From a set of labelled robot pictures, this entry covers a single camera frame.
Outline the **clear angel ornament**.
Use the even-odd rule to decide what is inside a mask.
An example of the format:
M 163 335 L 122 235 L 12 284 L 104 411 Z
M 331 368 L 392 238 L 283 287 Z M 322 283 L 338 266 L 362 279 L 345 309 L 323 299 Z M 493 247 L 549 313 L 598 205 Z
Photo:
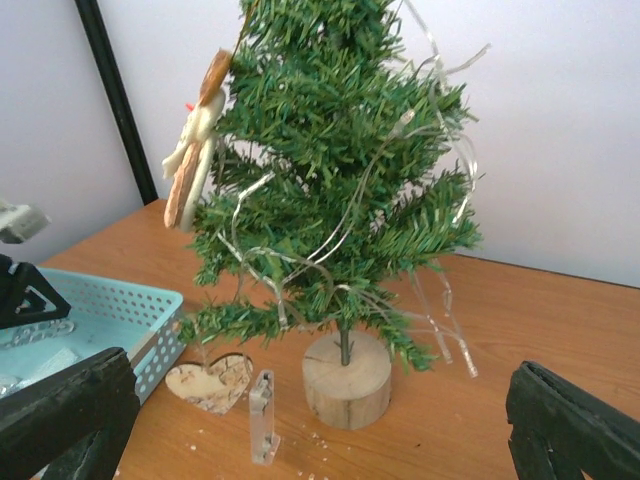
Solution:
M 16 377 L 13 375 L 1 375 L 1 397 L 6 397 L 26 388 L 38 381 L 58 373 L 80 360 L 80 356 L 69 348 L 62 348 L 34 371 L 25 377 Z

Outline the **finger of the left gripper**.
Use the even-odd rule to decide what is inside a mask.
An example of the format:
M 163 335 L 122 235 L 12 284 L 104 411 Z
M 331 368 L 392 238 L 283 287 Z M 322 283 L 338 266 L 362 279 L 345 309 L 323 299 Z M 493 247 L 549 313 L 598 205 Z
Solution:
M 28 262 L 1 255 L 1 328 L 66 318 L 71 305 Z

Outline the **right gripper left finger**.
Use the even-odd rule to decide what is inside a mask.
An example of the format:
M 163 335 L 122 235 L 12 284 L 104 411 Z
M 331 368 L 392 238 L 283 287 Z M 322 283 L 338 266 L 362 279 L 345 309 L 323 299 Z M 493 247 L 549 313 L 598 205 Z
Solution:
M 126 352 L 105 349 L 1 400 L 1 477 L 111 479 L 141 403 Z

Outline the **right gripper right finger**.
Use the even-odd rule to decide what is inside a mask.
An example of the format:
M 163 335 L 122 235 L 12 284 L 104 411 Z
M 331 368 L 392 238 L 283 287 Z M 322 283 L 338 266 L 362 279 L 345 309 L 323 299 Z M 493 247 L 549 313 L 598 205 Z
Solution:
M 513 372 L 506 414 L 520 479 L 639 477 L 639 422 L 536 362 Z

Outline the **clear plastic battery box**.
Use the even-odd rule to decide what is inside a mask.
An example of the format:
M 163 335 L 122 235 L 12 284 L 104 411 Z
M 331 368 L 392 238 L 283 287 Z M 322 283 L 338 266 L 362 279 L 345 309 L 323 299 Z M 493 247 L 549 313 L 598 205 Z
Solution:
M 275 459 L 281 437 L 275 432 L 275 375 L 262 370 L 249 391 L 251 460 L 268 466 Z

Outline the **beige wooden heart ornament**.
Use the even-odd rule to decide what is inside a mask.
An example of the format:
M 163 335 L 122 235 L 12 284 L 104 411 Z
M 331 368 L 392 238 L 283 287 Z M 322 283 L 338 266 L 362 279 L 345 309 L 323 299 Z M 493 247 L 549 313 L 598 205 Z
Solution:
M 253 361 L 244 345 L 231 347 L 229 341 L 205 337 L 195 314 L 177 321 L 173 329 L 178 333 L 186 324 L 194 328 L 191 346 L 196 359 L 173 366 L 164 377 L 165 385 L 190 405 L 223 416 L 246 396 L 253 379 Z

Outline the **snowman ornament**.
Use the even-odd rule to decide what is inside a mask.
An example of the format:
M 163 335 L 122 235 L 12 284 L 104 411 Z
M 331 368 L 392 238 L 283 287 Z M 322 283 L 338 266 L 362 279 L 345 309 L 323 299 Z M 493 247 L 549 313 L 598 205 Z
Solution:
M 163 175 L 172 181 L 163 216 L 164 226 L 168 229 L 188 232 L 192 228 L 218 143 L 216 123 L 226 102 L 222 83 L 231 60 L 232 54 L 227 50 L 216 53 L 176 147 L 162 161 Z

